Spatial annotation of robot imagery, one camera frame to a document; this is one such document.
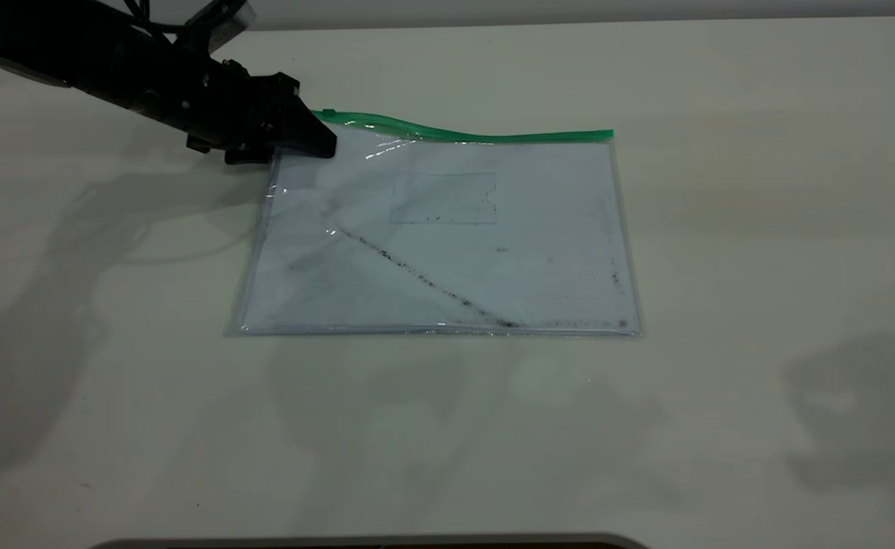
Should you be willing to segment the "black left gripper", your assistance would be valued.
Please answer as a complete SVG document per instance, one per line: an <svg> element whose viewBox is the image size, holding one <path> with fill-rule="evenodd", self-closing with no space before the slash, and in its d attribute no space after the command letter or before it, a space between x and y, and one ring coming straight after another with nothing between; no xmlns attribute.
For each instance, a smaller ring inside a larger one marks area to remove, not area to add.
<svg viewBox="0 0 895 549"><path fill-rule="evenodd" d="M299 83L281 72L252 75L241 63L189 53L128 53L130 110L184 132L188 146L224 153L227 165L268 165L274 147L332 159L337 136L309 109L299 109Z"/></svg>

